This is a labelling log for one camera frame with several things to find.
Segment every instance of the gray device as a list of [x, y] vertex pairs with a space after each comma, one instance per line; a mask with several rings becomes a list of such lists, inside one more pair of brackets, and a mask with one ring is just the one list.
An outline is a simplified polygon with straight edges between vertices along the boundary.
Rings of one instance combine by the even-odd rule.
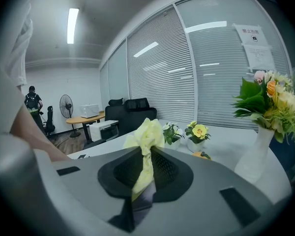
[[[34, 152], [11, 135], [0, 135], [0, 192], [25, 223], [43, 235], [128, 235], [108, 222], [120, 214], [124, 200], [105, 191], [98, 181], [98, 171], [133, 150], [51, 163], [47, 153]], [[263, 215], [273, 208], [261, 191], [223, 165], [161, 150], [187, 164], [193, 181], [177, 200], [153, 203], [131, 234], [241, 235], [245, 226], [264, 220]], [[245, 211], [236, 209], [232, 196], [241, 199], [241, 207], [248, 207], [246, 219], [238, 217]]]

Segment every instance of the flower pot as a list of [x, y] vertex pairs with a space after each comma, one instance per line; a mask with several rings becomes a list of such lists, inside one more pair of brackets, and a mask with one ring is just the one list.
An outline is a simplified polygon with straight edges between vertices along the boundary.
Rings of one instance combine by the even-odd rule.
[[259, 127], [255, 143], [241, 157], [234, 172], [248, 182], [256, 183], [265, 169], [266, 155], [273, 135], [274, 130]]
[[202, 142], [199, 142], [198, 144], [195, 144], [195, 143], [193, 143], [192, 140], [187, 139], [187, 147], [192, 152], [200, 152], [200, 151], [202, 151], [202, 148], [203, 148], [204, 144], [205, 144], [205, 140], [203, 140]]
[[172, 150], [177, 150], [178, 147], [180, 145], [180, 138], [177, 139], [175, 142], [173, 142], [171, 145], [169, 145], [167, 142], [165, 144], [165, 148], [169, 148], [169, 149], [172, 149]]

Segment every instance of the white table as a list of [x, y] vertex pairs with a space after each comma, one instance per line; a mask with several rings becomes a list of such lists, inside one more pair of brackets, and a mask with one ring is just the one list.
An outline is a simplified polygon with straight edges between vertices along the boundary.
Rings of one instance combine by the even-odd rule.
[[[167, 120], [159, 120], [164, 125]], [[177, 122], [177, 125], [184, 130], [188, 123]], [[203, 151], [206, 152], [213, 161], [218, 162], [231, 170], [235, 169], [237, 162], [242, 155], [253, 145], [257, 133], [252, 129], [225, 128], [209, 126], [210, 140], [206, 140]], [[70, 154], [69, 157], [77, 159], [81, 154], [88, 156], [98, 156], [123, 149], [123, 143], [127, 135], [120, 136], [106, 143]], [[186, 146], [186, 139], [182, 139], [178, 151], [192, 155]], [[266, 167], [263, 175], [255, 186], [260, 189], [274, 204], [283, 198], [291, 195], [290, 182], [285, 171], [269, 149], [266, 158]]]

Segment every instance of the ceiling light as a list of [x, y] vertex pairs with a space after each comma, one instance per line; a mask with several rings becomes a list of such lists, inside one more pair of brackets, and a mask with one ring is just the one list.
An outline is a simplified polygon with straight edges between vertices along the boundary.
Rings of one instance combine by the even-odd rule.
[[74, 44], [74, 30], [77, 22], [79, 9], [69, 9], [68, 28], [67, 28], [67, 43]]
[[187, 79], [187, 78], [191, 78], [191, 77], [192, 77], [192, 75], [186, 76], [186, 77], [181, 77], [181, 79]]
[[143, 48], [142, 50], [140, 50], [138, 53], [136, 53], [135, 55], [133, 55], [133, 57], [138, 57], [140, 55], [142, 55], [143, 53], [146, 53], [148, 50], [151, 50], [153, 47], [158, 46], [157, 42], [153, 42], [150, 45], [146, 46], [145, 48]]
[[211, 22], [211, 23], [205, 23], [205, 24], [200, 24], [200, 25], [185, 28], [185, 32], [190, 33], [197, 30], [204, 30], [209, 28], [225, 27], [225, 26], [227, 26], [227, 21]]
[[170, 71], [167, 71], [167, 72], [172, 73], [172, 72], [177, 72], [177, 71], [181, 71], [181, 70], [185, 70], [185, 69], [186, 69], [186, 67], [170, 70]]
[[160, 62], [160, 63], [157, 63], [155, 65], [152, 65], [152, 66], [149, 66], [149, 67], [146, 67], [146, 68], [143, 68], [144, 71], [151, 71], [151, 70], [154, 70], [154, 69], [157, 69], [157, 68], [160, 68], [160, 67], [163, 67], [167, 65], [166, 62]]
[[219, 65], [220, 63], [211, 63], [211, 64], [203, 64], [203, 65], [200, 65], [200, 66], [207, 66], [207, 65]]

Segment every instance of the electric fan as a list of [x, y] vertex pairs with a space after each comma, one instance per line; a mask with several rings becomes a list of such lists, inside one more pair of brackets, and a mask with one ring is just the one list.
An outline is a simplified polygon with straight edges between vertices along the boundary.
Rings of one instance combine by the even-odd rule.
[[[71, 118], [73, 113], [73, 103], [69, 95], [64, 94], [60, 99], [60, 112], [62, 113], [63, 117]], [[77, 132], [72, 124], [73, 133], [70, 135], [71, 138], [78, 137], [81, 133]]]

